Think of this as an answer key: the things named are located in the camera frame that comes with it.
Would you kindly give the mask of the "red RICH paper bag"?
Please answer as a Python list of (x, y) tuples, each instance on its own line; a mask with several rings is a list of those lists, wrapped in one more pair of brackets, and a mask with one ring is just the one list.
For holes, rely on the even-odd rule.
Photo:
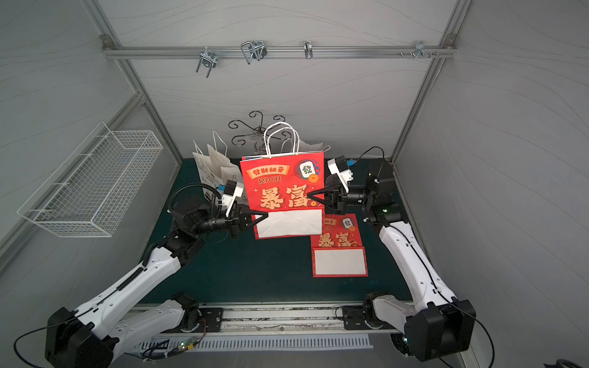
[(368, 264), (355, 214), (325, 215), (320, 235), (311, 236), (314, 278), (365, 278)]

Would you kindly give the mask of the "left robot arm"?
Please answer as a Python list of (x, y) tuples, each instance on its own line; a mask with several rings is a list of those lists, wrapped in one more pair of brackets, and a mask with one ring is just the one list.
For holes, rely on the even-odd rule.
[(201, 184), (215, 197), (182, 197), (184, 186), (170, 197), (167, 210), (173, 216), (169, 233), (150, 246), (142, 261), (119, 281), (73, 311), (61, 308), (48, 319), (44, 357), (53, 367), (108, 367), (132, 347), (180, 325), (196, 320), (196, 302), (177, 294), (136, 317), (125, 316), (156, 286), (186, 266), (214, 232), (239, 232), (258, 225), (268, 213), (238, 204), (243, 186), (228, 181), (222, 192)]

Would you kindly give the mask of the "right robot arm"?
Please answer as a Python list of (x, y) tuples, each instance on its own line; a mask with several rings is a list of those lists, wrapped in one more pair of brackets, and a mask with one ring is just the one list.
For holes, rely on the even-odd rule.
[(311, 192), (311, 198), (337, 215), (350, 207), (361, 208), (363, 221), (374, 228), (391, 253), (413, 301), (408, 304), (384, 291), (370, 293), (360, 307), (343, 309), (345, 328), (394, 328), (391, 340), (395, 348), (421, 362), (467, 351), (476, 322), (474, 306), (455, 296), (420, 248), (393, 167), (385, 161), (374, 163), (364, 184), (354, 185), (354, 163), (343, 156), (330, 159), (325, 188)]

